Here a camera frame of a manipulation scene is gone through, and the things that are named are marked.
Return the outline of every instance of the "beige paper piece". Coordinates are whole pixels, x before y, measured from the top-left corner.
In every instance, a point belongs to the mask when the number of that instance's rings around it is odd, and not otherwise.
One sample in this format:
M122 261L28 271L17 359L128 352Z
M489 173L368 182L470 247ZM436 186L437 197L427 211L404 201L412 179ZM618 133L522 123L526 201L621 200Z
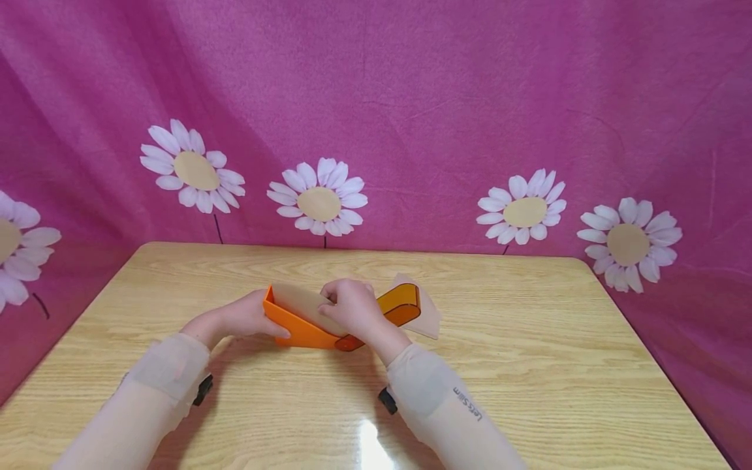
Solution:
M419 335L427 336L432 339L438 339L441 312L438 311L433 300L431 300L424 288L402 273L398 273L394 277L390 289L397 287L399 284L415 284L418 286L418 292L420 293L420 316L415 320L402 325L402 328L409 329L412 332L416 332Z
M347 334L337 322L319 313L319 305L334 305L326 297L289 284L274 283L271 285L271 292L274 295L274 303L290 313L318 326L330 335L341 338Z

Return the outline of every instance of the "sleeve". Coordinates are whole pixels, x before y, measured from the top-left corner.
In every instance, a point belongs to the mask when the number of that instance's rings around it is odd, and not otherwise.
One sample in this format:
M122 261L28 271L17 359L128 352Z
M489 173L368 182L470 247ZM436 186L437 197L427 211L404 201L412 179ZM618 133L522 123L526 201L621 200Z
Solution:
M402 419L448 469L526 468L462 379L436 354L411 344L389 364L387 376Z
M146 468L188 415L208 361L209 349L182 333L154 344L53 468Z

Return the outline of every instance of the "daisy decoration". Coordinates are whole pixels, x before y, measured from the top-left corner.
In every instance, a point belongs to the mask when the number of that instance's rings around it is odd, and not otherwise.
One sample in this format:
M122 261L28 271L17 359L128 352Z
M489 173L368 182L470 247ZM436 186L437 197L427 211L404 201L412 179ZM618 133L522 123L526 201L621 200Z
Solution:
M269 184L269 198L282 204L277 212L282 217L296 219L295 227L310 230L314 235L327 232L335 237L347 235L363 218L352 209L368 204L360 190L365 184L361 177L347 177L347 163L334 159L319 159L315 171L301 163L295 170L282 172L285 183Z
M196 206L204 214L214 208L228 214L229 206L239 208L236 196L244 196L245 179L225 168L227 156L206 151L204 139L195 129L190 132L177 119L170 120L170 131L151 126L149 135L159 144L141 145L141 164L162 176L156 185L163 190L179 191L177 200L187 208Z
M624 198L619 210L600 205L594 213L582 214L589 229L577 236L592 241L585 254L596 262L593 271L604 274L606 285L619 292L643 292L640 275L652 283L660 279L660 268L676 261L670 248L682 232L668 211L653 217L653 203Z
M478 201L487 214L476 219L481 225L491 225L486 237L495 238L500 244L515 240L520 245L531 237L546 238L548 227L559 223L566 208L566 201L559 199L566 185L563 181L554 185L555 180L555 171L546 174L545 168L541 168L530 181L520 175L509 178L509 191L491 188L488 197Z
M0 191L0 312L29 298L23 282L39 279L39 266L54 251L50 245L60 239L58 229L34 228L40 219L36 209Z

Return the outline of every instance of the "fabric backdrop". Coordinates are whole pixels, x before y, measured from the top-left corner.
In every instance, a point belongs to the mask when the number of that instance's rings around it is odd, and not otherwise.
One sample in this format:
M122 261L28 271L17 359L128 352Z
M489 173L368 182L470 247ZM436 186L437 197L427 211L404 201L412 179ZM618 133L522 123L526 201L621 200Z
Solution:
M0 26L0 400L148 241L576 256L752 468L752 3L9 0Z

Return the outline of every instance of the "person's left hand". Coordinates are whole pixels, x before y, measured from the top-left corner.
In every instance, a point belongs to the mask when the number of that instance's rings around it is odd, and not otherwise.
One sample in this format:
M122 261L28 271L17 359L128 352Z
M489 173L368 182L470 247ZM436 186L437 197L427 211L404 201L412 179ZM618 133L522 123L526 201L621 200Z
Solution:
M225 336L251 336L256 333L289 338L290 333L264 314L265 292L254 290L233 303L224 305L189 321L180 331L214 349Z

